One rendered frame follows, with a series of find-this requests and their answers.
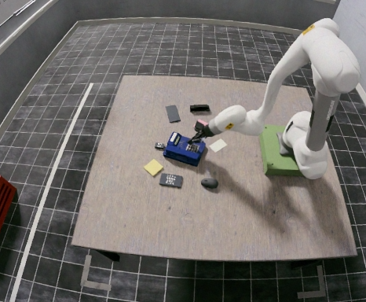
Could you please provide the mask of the blue phone casing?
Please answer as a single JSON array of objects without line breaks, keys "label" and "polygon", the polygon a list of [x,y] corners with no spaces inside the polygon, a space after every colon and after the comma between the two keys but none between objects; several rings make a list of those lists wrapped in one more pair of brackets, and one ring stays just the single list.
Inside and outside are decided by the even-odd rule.
[{"label": "blue phone casing", "polygon": [[186,163],[186,164],[190,164],[192,166],[195,166],[197,167],[198,166],[198,163],[199,163],[199,160],[203,154],[203,151],[204,151],[204,148],[205,148],[205,145],[206,143],[192,143],[191,145],[189,145],[187,143],[187,141],[189,140],[190,138],[187,138],[187,137],[184,137],[182,135],[180,135],[179,133],[177,132],[173,132],[172,135],[170,136],[170,139],[167,143],[167,145],[172,145],[172,146],[176,146],[178,148],[181,148],[183,150],[186,150],[186,151],[191,151],[191,152],[194,152],[194,153],[198,153],[199,154],[199,159],[198,161],[192,161],[192,160],[188,160],[188,158],[186,157],[181,157],[181,156],[178,156],[178,155],[172,155],[172,154],[169,154],[166,152],[166,149],[164,150],[163,152],[163,156],[164,157],[168,157],[170,159],[173,159],[173,160],[177,160],[177,161],[180,161],[182,163]]}]

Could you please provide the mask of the yellow sticky note pad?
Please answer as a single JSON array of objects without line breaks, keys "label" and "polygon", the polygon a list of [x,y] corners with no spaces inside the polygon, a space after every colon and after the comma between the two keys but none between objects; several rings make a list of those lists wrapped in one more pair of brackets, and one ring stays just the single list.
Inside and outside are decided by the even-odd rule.
[{"label": "yellow sticky note pad", "polygon": [[163,169],[163,166],[159,164],[155,159],[153,159],[150,163],[148,163],[144,168],[152,175],[154,176],[157,174],[161,169]]}]

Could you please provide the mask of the white rectangular sheet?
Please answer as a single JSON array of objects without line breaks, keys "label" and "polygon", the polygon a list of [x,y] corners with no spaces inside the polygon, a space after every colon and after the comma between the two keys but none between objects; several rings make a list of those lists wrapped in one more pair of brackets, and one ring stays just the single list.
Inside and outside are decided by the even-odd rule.
[{"label": "white rectangular sheet", "polygon": [[223,148],[225,146],[226,146],[226,144],[221,139],[219,139],[218,141],[216,141],[215,143],[213,143],[212,145],[210,145],[210,147],[215,152],[217,152],[218,150],[220,150],[221,148]]}]

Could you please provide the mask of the black computer mouse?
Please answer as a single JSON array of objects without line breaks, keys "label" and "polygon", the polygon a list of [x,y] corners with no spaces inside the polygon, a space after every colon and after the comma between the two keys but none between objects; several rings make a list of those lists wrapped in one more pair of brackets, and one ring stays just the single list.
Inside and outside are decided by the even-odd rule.
[{"label": "black computer mouse", "polygon": [[205,178],[201,180],[201,185],[210,189],[215,189],[218,187],[218,181],[216,179]]}]

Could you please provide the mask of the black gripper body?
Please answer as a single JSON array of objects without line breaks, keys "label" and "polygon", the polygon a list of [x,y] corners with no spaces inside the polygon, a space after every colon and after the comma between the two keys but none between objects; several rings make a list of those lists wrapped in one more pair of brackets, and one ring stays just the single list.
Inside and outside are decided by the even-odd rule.
[{"label": "black gripper body", "polygon": [[202,138],[213,137],[215,135],[210,131],[209,124],[204,126],[204,134],[201,135]]}]

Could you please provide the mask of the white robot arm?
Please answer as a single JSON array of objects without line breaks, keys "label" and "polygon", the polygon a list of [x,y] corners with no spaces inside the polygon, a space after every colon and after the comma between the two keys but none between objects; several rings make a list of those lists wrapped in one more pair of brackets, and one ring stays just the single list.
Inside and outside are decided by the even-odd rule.
[{"label": "white robot arm", "polygon": [[225,131],[260,135],[282,82],[311,61],[313,84],[316,87],[312,112],[296,113],[284,133],[278,131],[276,136],[281,156],[295,156],[299,170],[306,178],[322,177],[328,168],[326,139],[340,95],[353,90],[361,79],[360,65],[339,35],[339,26],[329,18],[311,25],[295,40],[274,68],[262,107],[257,111],[246,112],[241,105],[231,106],[209,122],[210,131],[216,135]]}]

